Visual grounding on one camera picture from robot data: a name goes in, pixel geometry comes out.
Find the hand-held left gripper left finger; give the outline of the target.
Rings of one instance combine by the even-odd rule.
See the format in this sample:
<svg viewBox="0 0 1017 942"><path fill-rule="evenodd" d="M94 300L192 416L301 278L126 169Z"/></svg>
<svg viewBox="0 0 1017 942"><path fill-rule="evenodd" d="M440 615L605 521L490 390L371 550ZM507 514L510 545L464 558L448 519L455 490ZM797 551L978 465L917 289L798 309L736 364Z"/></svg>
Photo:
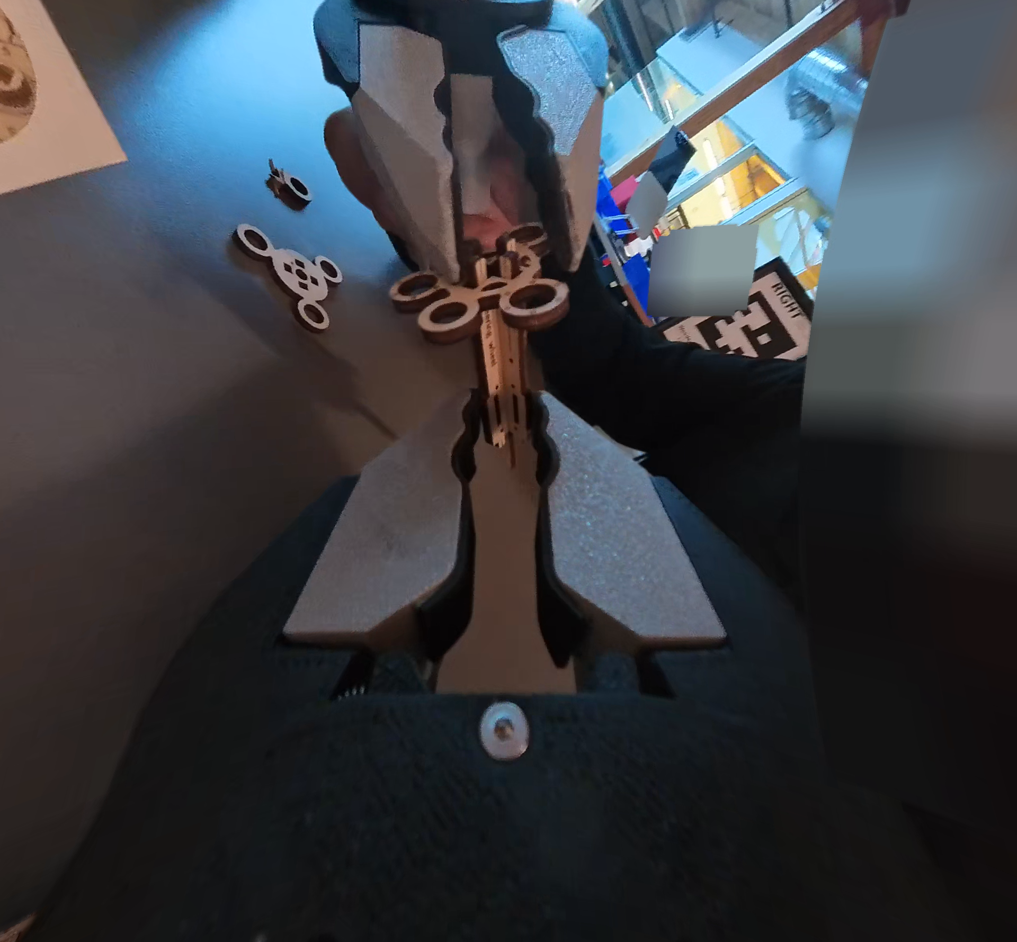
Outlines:
<svg viewBox="0 0 1017 942"><path fill-rule="evenodd" d="M362 469L283 634L440 660L472 616L476 390L452 396Z"/></svg>

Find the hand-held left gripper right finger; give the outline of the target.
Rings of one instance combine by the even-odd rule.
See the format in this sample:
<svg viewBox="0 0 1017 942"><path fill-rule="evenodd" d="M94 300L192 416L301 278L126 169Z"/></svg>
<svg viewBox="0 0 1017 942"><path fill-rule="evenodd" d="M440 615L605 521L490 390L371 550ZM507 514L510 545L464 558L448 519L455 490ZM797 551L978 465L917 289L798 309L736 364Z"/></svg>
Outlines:
<svg viewBox="0 0 1017 942"><path fill-rule="evenodd" d="M646 469L547 392L531 399L531 418L537 613L555 666L723 646L726 631Z"/></svg>

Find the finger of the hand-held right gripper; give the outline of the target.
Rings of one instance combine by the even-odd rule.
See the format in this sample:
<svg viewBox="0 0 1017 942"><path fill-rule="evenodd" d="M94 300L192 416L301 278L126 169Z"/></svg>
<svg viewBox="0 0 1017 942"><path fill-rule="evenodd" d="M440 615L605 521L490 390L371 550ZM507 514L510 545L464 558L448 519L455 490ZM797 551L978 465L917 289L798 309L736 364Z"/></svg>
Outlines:
<svg viewBox="0 0 1017 942"><path fill-rule="evenodd" d="M596 204L604 110L604 36L596 27L515 27L496 39L494 101L523 155L553 273L585 252Z"/></svg>
<svg viewBox="0 0 1017 942"><path fill-rule="evenodd" d="M445 79L439 41L393 24L359 25L359 89L352 108L365 156L422 270L460 281L453 159L435 91Z"/></svg>

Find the wooden slotted stick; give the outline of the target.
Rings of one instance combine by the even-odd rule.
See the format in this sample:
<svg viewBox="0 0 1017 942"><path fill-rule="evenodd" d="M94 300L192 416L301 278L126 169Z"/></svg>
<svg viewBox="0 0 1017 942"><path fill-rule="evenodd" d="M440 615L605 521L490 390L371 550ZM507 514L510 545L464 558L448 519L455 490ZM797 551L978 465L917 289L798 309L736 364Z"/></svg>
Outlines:
<svg viewBox="0 0 1017 942"><path fill-rule="evenodd" d="M495 305L481 312L478 373L486 399L485 437L515 468L528 432L527 341Z"/></svg>

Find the wooden ringed plate assembly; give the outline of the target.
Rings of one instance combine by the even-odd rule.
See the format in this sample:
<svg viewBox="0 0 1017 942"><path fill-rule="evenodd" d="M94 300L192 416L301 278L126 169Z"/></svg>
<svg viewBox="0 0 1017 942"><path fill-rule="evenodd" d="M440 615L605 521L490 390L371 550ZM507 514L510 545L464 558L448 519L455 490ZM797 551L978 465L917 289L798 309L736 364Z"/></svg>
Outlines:
<svg viewBox="0 0 1017 942"><path fill-rule="evenodd" d="M532 333L559 323L569 312L569 288L542 273L549 240L538 224L508 230L493 252L464 266L467 282L455 284L431 271L396 282L388 300L414 315L424 338L450 345L477 335L485 320Z"/></svg>

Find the person's right hand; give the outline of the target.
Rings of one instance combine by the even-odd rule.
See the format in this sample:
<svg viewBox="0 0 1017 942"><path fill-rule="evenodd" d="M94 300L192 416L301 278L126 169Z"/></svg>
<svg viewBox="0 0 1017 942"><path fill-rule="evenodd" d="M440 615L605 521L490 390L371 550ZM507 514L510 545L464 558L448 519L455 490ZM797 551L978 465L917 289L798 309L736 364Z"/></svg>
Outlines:
<svg viewBox="0 0 1017 942"><path fill-rule="evenodd" d="M497 114L490 77L454 74L448 89L451 117L444 139L453 159L452 197L460 271L466 246L491 250L515 226L535 223L536 211L523 171L523 155ZM349 193L386 233L397 255L412 271L415 263L399 233L388 200L370 162L351 104L324 122L324 145Z"/></svg>

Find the blue storage bins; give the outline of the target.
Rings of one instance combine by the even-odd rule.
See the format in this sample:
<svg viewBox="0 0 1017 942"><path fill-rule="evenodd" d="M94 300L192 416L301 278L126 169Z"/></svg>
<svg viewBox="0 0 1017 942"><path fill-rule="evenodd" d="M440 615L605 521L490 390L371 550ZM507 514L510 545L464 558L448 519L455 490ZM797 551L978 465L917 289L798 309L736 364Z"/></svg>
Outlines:
<svg viewBox="0 0 1017 942"><path fill-rule="evenodd" d="M654 237L639 237L637 226L629 217L629 202L639 186L638 177L612 184L604 164L600 164L597 183L596 217L603 229L605 264L617 262L624 281L617 283L629 288L629 305L639 304L647 310L650 285L650 254Z"/></svg>

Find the wooden beam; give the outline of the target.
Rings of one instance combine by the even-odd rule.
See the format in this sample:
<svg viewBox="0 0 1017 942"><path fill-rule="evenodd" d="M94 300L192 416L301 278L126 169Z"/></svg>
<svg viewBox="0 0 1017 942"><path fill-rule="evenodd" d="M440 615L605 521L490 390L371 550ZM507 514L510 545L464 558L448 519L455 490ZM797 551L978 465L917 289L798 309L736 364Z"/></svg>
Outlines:
<svg viewBox="0 0 1017 942"><path fill-rule="evenodd" d="M813 139L801 122L791 119L785 100L785 76L809 52L835 50L842 34L850 46L858 44L858 21L844 16L853 11L852 1L828 8L826 17L833 20L825 20L826 31L821 31L824 8L815 8L805 20L763 46L730 26L719 35L708 26L693 38L670 38L644 70L606 100L600 151L606 172L623 172L673 125L704 110L725 90L733 103L718 120L755 144L781 173L804 182L820 200L832 204L858 113L834 110L833 131Z"/></svg>

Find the black and white printed tag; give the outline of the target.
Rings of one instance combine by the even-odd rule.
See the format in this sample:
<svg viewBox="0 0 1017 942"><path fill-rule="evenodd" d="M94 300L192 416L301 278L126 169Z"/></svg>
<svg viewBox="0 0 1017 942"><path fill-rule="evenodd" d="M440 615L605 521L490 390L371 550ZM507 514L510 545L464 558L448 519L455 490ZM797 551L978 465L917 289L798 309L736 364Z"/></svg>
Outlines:
<svg viewBox="0 0 1017 942"><path fill-rule="evenodd" d="M799 360L807 354L813 298L788 264L756 267L744 310L727 317L670 318L656 326L674 343L755 360Z"/></svg>

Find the printed white paper sheet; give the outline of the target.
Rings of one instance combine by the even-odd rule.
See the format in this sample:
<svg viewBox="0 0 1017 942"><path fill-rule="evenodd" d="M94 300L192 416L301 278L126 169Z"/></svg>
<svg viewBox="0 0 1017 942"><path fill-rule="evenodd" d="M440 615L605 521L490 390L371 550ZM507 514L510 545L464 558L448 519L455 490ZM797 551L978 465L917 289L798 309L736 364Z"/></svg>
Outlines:
<svg viewBox="0 0 1017 942"><path fill-rule="evenodd" d="M42 0L1 0L1 193L126 162Z"/></svg>

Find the silver vent duct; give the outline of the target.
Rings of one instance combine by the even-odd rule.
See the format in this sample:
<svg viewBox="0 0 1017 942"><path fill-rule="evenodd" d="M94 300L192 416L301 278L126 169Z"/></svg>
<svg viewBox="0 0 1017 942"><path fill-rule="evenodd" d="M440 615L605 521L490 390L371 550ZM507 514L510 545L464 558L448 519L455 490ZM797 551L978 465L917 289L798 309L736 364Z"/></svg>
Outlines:
<svg viewBox="0 0 1017 942"><path fill-rule="evenodd" d="M840 119L858 119L869 82L848 62L825 48L813 49L786 74L785 105L807 141L818 141Z"/></svg>

